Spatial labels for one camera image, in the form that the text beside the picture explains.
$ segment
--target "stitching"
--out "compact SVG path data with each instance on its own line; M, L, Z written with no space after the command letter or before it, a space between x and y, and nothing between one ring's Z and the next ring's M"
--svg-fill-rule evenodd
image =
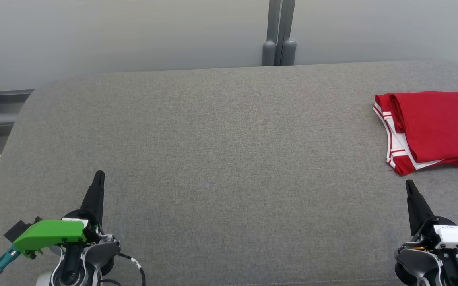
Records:
M223 285L223 286L294 285L294 284L321 283L321 282L363 281L363 280L384 280L384 279L396 279L396 277L367 278L367 279L346 279L346 280L318 280L318 281L302 281L302 282L257 283L257 284L229 284L229 285ZM393 283L393 281L380 282L380 283L369 283L369 284L367 284L367 283L363 283L363 284L339 284L339 285L330 285L330 286L371 285L371 284L385 284L385 283Z

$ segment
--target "floor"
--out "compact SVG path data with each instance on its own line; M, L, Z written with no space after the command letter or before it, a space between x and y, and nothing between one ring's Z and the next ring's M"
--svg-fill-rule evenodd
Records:
M0 113L18 113L29 95L0 96ZM5 148L11 126L0 127L0 154Z

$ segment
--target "white partition panel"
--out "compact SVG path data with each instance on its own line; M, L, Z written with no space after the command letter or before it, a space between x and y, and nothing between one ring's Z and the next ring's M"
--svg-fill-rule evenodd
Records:
M291 38L296 65L458 62L458 0L296 0Z
M0 0L0 91L109 71L261 64L268 0Z

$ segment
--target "teal cable connector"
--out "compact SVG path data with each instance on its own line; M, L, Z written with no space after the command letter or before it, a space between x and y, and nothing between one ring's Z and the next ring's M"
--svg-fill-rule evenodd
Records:
M1 275L1 273L3 273L3 269L6 266L8 266L8 264L10 264L12 261L17 259L17 257L19 257L19 255L20 255L19 250L17 250L17 248L14 245L12 245L11 248L9 248L5 252L5 254L3 254L0 257L0 275Z

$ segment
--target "black wheel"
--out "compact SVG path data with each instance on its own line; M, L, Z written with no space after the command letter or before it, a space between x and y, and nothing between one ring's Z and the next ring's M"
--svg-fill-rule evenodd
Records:
M415 286L418 280L416 277L409 274L409 272L404 269L404 266L398 262L395 263L395 274L402 283L409 286Z
M113 266L114 266L114 257L111 258L111 260L107 261L107 263L100 268L100 272L102 272L102 276L109 274Z

